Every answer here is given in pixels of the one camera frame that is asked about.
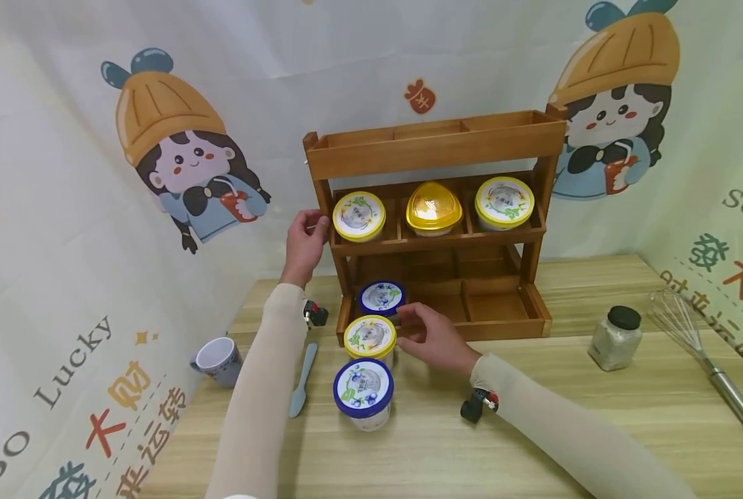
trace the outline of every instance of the blue bow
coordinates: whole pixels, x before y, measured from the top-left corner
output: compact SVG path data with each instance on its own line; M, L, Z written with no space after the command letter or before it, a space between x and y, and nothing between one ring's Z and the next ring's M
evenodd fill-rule
M119 64L110 61L100 64L100 73L103 75L105 83L121 90L131 74L141 73L142 71L170 73L172 66L172 56L170 54L163 52L161 49L149 48L140 51L130 59L130 73L121 68Z
M588 9L585 23L593 31L602 31L613 22L620 21L625 17L645 14L646 12L658 12L665 14L676 5L676 0L638 0L627 14L609 1L597 1Z

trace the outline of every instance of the wooden table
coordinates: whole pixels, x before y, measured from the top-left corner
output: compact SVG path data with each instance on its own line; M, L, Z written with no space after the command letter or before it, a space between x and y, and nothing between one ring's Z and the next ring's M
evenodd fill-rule
M678 473L700 498L743 499L743 427L695 361L645 316L632 367L599 371L588 335L604 311L643 312L661 280L636 256L542 263L539 288L554 316L540 340L476 342L536 382L607 417ZM231 335L251 341L273 282L256 285ZM335 279L315 279L309 295L339 303ZM589 495L534 444L496 415L475 427L460 419L467 380L438 374L402 352L394 367L392 420L363 434L335 408L331 385L346 362L330 326L312 331L317 354L308 401L288 425L280 498L586 498ZM709 329L711 356L743 390L743 360ZM201 498L213 468L229 391L203 382L146 479L141 499ZM359 483L368 481L369 487Z

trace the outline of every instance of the wrist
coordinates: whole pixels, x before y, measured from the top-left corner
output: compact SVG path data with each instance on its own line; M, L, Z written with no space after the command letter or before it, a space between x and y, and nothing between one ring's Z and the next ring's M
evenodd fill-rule
M459 359L459 364L457 364L457 372L459 372L465 379L471 379L471 373L473 373L473 368L477 365L477 361L480 360L482 357L482 353L477 352L476 350L473 350L473 348L469 347L468 351L463 354L463 356Z
M305 289L305 286L310 282L310 280L311 278L309 274L287 267L283 267L283 273L280 276L281 283L293 284L302 289Z

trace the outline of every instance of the blue lid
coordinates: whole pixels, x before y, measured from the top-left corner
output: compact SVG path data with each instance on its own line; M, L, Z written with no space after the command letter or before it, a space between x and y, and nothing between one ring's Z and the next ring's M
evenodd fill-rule
M394 378L386 364L376 358L358 358L335 375L333 398L352 419L380 414L394 395Z
M405 304L405 290L393 281L377 281L360 291L358 304L362 315L391 317Z

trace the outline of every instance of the yellow lid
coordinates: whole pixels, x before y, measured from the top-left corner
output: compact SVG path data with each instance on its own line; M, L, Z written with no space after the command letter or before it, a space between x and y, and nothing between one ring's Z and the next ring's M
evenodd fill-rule
M440 231L457 224L463 206L457 196L438 182L424 182L408 200L405 220L419 231Z
M381 359L396 347L396 328L382 315L363 315L344 330L344 348L352 358Z
M523 224L535 208L530 186L513 177L494 177L477 190L477 214L494 227Z
M370 240L383 230L385 207L376 195L366 191L346 194L335 204L333 226L351 242Z

